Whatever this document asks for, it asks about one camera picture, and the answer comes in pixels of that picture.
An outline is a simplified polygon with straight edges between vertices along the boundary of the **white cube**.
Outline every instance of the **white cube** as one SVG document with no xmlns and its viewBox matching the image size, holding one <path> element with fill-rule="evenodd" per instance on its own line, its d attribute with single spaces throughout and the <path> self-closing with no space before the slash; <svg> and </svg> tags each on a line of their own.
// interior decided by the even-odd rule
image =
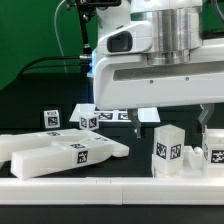
<svg viewBox="0 0 224 224">
<path fill-rule="evenodd" d="M 60 118 L 58 110 L 44 111 L 45 128 L 60 128 Z"/>
<path fill-rule="evenodd" d="M 203 171 L 208 177 L 224 177 L 224 130 L 206 129 L 203 141 Z"/>
<path fill-rule="evenodd" d="M 85 113 L 79 116 L 79 128 L 84 130 L 95 130 L 99 128 L 99 117 L 97 114 Z"/>
<path fill-rule="evenodd" d="M 173 174 L 183 167 L 185 131 L 173 125 L 155 128 L 154 168 L 164 174 Z"/>
</svg>

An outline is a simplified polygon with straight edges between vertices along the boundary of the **blue light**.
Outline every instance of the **blue light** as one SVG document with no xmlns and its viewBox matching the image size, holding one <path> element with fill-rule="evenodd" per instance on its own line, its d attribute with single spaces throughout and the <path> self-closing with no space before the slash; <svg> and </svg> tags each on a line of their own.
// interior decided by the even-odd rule
<svg viewBox="0 0 224 224">
<path fill-rule="evenodd" d="M 92 69 L 88 72 L 88 77 L 92 77 L 94 78 L 94 74 L 95 74 L 95 51 L 92 51 L 92 61 L 90 62 Z"/>
</svg>

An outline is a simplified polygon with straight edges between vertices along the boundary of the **metal bracket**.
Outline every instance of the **metal bracket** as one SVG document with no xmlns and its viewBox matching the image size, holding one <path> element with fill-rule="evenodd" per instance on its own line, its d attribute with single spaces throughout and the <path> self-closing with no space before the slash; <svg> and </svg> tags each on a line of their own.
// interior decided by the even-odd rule
<svg viewBox="0 0 224 224">
<path fill-rule="evenodd" d="M 141 138 L 141 122 L 138 119 L 138 109 L 128 109 L 128 117 L 134 125 L 137 138 Z"/>
<path fill-rule="evenodd" d="M 213 103 L 212 104 L 201 104 L 201 108 L 202 108 L 202 112 L 198 118 L 198 121 L 201 124 L 202 134 L 204 134 L 206 124 L 214 112 L 215 105 Z"/>
</svg>

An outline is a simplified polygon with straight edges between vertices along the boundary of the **white foam block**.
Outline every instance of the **white foam block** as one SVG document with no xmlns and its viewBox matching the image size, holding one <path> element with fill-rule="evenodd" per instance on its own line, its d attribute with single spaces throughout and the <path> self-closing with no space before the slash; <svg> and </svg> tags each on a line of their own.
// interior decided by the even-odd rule
<svg viewBox="0 0 224 224">
<path fill-rule="evenodd" d="M 54 141 L 80 141 L 89 136 L 77 129 L 0 137 L 0 161 L 11 160 L 12 152 L 51 146 Z"/>
<path fill-rule="evenodd" d="M 102 162 L 113 156 L 127 156 L 129 148 L 114 141 L 85 139 L 53 143 L 51 147 L 12 153 L 11 172 L 21 180 Z"/>
</svg>

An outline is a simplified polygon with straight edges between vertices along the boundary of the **white cable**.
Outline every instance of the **white cable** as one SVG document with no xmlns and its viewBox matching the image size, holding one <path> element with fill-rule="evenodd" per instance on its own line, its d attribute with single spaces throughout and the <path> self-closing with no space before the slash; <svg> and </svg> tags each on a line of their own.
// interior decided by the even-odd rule
<svg viewBox="0 0 224 224">
<path fill-rule="evenodd" d="M 65 3 L 65 1 L 66 0 L 62 0 L 59 3 L 59 5 L 58 5 L 58 7 L 57 7 L 57 9 L 55 11 L 55 14 L 54 14 L 54 31 L 55 31 L 55 35 L 56 35 L 56 38 L 57 38 L 58 46 L 59 46 L 59 49 L 60 49 L 60 52 L 61 52 L 61 56 L 63 56 L 63 57 L 65 56 L 65 54 L 64 54 L 64 50 L 63 50 L 63 47 L 61 45 L 60 37 L 59 37 L 59 34 L 58 34 L 57 18 L 58 18 L 58 12 L 59 12 L 61 6 Z M 65 73 L 67 73 L 68 71 L 67 71 L 67 67 L 66 67 L 66 62 L 63 61 L 63 63 L 64 63 L 64 66 L 65 66 Z"/>
</svg>

